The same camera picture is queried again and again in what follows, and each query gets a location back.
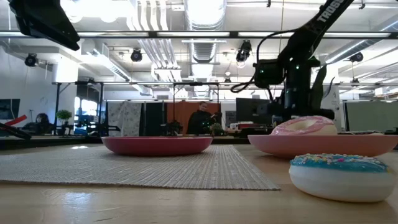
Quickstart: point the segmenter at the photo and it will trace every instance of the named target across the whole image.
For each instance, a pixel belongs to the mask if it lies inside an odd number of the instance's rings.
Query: black bracket
[[[359,9],[364,9],[366,6],[365,0],[361,0],[361,6],[359,7]]]

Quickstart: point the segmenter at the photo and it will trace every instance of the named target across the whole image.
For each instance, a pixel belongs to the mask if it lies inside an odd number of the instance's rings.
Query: table surface
[[[23,154],[71,146],[2,151]],[[398,188],[384,202],[343,203],[307,195],[289,178],[289,162],[236,146],[281,191],[172,190],[0,184],[1,223],[398,223]],[[398,152],[380,157],[398,170]]]

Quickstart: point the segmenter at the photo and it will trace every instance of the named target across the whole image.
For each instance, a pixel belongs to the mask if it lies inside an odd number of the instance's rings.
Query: man
[[[215,114],[207,112],[207,103],[199,103],[199,110],[193,112],[188,122],[187,134],[208,134],[205,127],[215,122]]]

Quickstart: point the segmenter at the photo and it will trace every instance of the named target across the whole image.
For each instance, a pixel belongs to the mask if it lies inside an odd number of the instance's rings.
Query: pink bowl
[[[252,135],[249,141],[258,150],[279,157],[303,154],[347,154],[380,156],[397,145],[394,135],[271,136]]]
[[[116,154],[128,156],[182,156],[207,149],[213,138],[103,137],[104,145]]]

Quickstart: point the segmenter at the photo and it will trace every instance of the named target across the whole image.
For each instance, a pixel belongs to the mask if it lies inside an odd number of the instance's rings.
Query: person
[[[36,116],[36,122],[27,123],[22,128],[22,130],[36,135],[49,134],[53,129],[54,125],[50,123],[49,116],[45,113],[39,113]]]
[[[216,114],[207,112],[207,103],[199,103],[199,110],[193,112],[188,122],[187,134],[208,134],[206,133],[207,124],[215,122]]]

